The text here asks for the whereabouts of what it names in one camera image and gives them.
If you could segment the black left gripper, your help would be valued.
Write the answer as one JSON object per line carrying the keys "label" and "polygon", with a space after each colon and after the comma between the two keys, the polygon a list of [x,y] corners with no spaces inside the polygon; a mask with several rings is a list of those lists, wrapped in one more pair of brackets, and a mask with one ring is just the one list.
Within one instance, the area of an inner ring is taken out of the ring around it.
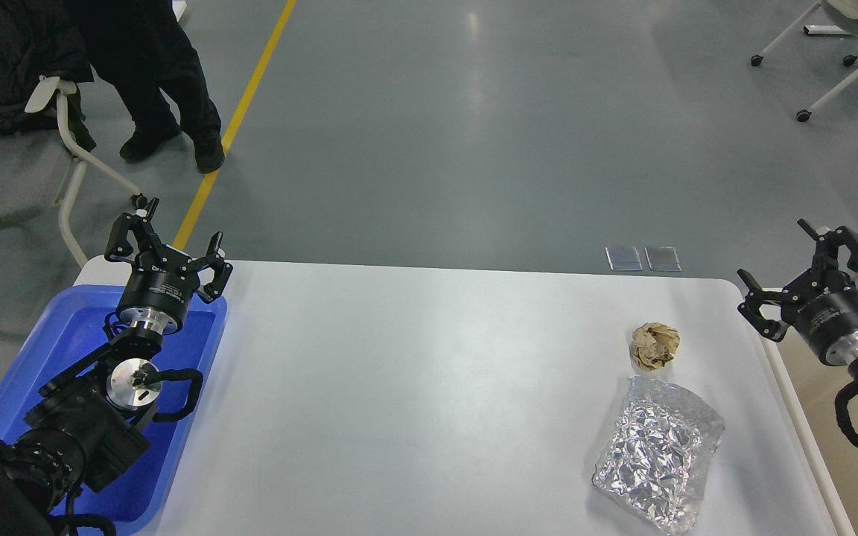
{"label": "black left gripper", "polygon": [[[222,253],[224,234],[215,232],[199,258],[167,253],[166,244],[153,230],[152,219],[159,198],[152,197],[143,209],[120,214],[110,230],[105,248],[109,262],[132,264],[132,271],[115,312],[120,320],[134,325],[149,322],[160,334],[180,331],[187,319],[193,295],[212,303],[223,295],[234,266]],[[210,271],[211,281],[202,282],[201,272]]]}

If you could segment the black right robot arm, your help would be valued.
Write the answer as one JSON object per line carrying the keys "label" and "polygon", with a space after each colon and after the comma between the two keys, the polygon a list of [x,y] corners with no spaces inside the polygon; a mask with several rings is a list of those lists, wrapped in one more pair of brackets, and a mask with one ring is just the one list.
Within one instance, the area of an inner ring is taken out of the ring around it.
{"label": "black right robot arm", "polygon": [[824,366],[844,367],[849,383],[836,393],[838,430],[858,449],[858,234],[847,226],[811,226],[798,220],[813,240],[810,268],[781,289],[760,286],[746,270],[740,315],[770,342],[782,342],[794,329]]}

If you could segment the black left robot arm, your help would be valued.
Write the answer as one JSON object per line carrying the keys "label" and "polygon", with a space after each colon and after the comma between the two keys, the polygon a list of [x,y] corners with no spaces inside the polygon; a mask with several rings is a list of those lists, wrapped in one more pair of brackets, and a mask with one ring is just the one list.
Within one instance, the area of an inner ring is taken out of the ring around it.
{"label": "black left robot arm", "polygon": [[217,301],[231,278],[223,234],[193,258],[153,230],[158,200],[123,213],[112,225],[104,257],[130,266],[106,342],[39,388],[28,430],[0,440],[0,535],[75,535],[82,527],[115,535],[115,523],[78,514],[84,486],[99,492],[150,449],[149,423],[177,423],[197,407],[205,377],[195,368],[160,369],[153,358],[164,338],[183,328],[193,298]]}

